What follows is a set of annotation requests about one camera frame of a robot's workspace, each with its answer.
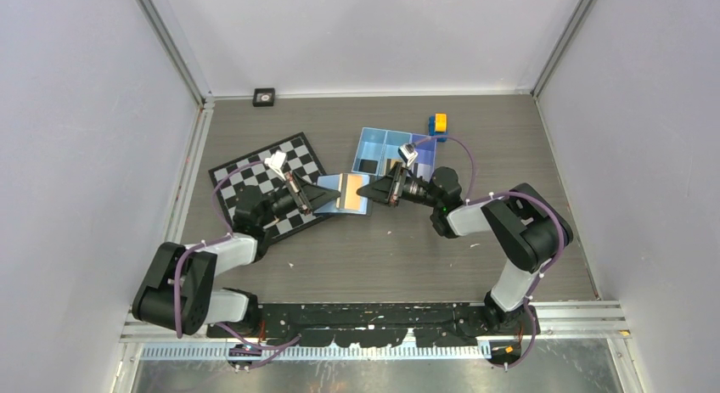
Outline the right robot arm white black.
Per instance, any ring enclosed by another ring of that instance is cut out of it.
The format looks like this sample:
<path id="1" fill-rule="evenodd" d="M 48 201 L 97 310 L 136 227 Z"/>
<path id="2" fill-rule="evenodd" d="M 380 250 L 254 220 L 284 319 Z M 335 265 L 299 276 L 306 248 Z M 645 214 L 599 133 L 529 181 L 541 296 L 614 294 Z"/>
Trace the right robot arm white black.
<path id="1" fill-rule="evenodd" d="M 429 206 L 433 228 L 447 239 L 493 233 L 507 261 L 475 324 L 496 334 L 506 334 L 518 323 L 539 278 L 574 239 L 567 220 L 528 183 L 468 201 L 454 169 L 439 167 L 425 180 L 396 165 L 357 194 L 389 206 L 402 200 Z"/>

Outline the tan grey striped credit card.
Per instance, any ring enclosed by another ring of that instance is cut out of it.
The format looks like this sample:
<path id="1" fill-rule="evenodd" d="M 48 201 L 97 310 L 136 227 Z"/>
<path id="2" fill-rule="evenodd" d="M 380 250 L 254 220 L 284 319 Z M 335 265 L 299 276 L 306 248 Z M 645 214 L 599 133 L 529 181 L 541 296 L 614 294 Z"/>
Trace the tan grey striped credit card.
<path id="1" fill-rule="evenodd" d="M 344 175 L 344 198 L 341 201 L 343 209 L 357 212 L 362 210 L 363 197 L 357 194 L 357 190 L 364 185 L 365 177 L 363 174 Z"/>

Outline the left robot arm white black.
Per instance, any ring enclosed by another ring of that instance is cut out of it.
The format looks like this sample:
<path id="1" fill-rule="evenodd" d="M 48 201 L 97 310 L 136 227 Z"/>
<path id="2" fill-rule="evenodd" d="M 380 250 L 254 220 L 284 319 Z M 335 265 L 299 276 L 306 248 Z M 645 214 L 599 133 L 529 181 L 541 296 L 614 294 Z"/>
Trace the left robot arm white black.
<path id="1" fill-rule="evenodd" d="M 292 211 L 313 212 L 341 196 L 337 189 L 286 172 L 269 193 L 245 185 L 236 197 L 235 214 L 221 238 L 196 244 L 165 242 L 155 252 L 132 302 L 138 321 L 170 329 L 178 338 L 202 326 L 228 323 L 239 336 L 252 336 L 261 323 L 252 293 L 218 289 L 215 279 L 235 267 L 258 262 L 272 243 L 269 225 Z"/>

